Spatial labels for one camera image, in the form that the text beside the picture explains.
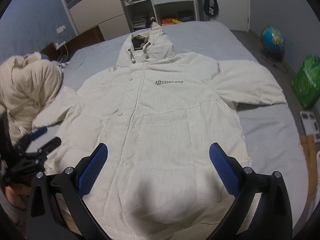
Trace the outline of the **person's left hand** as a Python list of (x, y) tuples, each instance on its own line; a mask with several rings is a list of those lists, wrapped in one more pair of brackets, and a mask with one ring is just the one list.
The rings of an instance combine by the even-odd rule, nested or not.
[(9, 185), (4, 189), (5, 196), (9, 203), (21, 210), (24, 210), (27, 207), (22, 196), (28, 196), (30, 191), (31, 188), (23, 184)]

